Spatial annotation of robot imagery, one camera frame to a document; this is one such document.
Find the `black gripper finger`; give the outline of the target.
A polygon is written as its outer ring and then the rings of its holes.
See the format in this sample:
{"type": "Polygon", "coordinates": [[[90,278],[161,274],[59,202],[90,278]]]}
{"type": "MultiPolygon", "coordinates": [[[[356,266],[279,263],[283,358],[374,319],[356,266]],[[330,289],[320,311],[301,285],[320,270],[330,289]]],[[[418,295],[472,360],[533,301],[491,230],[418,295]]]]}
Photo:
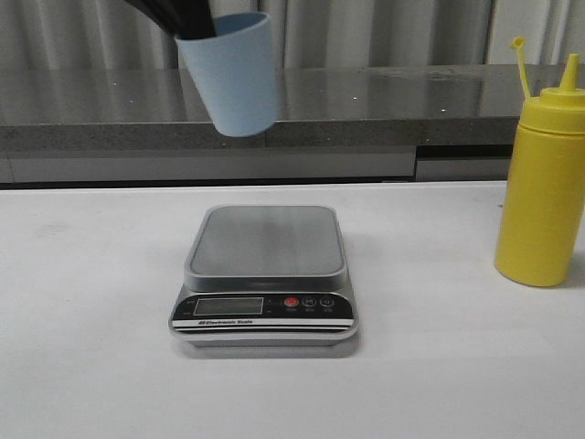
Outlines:
{"type": "Polygon", "coordinates": [[[217,35],[206,0],[125,0],[171,37],[207,39],[217,35]]]}

